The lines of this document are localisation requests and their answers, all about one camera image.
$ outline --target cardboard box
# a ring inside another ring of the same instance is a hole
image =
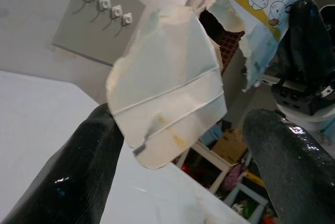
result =
[[[241,160],[248,147],[244,141],[242,128],[225,131],[223,137],[213,147],[212,151],[235,164]]]

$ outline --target table surface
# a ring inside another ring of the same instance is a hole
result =
[[[70,83],[0,71],[0,220],[97,103]],[[142,167],[124,144],[101,224],[248,223],[169,163]]]

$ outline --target torn packaging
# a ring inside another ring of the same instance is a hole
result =
[[[290,5],[296,0],[192,0],[198,14],[205,8],[225,30],[245,34],[240,49],[247,58],[249,89],[265,72],[273,59],[280,40],[288,29]]]
[[[106,89],[125,140],[151,169],[180,155],[227,111],[214,47],[189,7],[152,13]]]

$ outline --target white plastic bag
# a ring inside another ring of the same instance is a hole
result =
[[[154,12],[108,77],[110,111],[137,160],[156,169],[227,112],[214,47],[189,7]]]

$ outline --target green object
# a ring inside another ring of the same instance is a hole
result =
[[[252,215],[252,213],[257,208],[257,203],[253,200],[248,200],[247,205],[244,207],[242,215],[245,217],[245,219],[249,219]]]

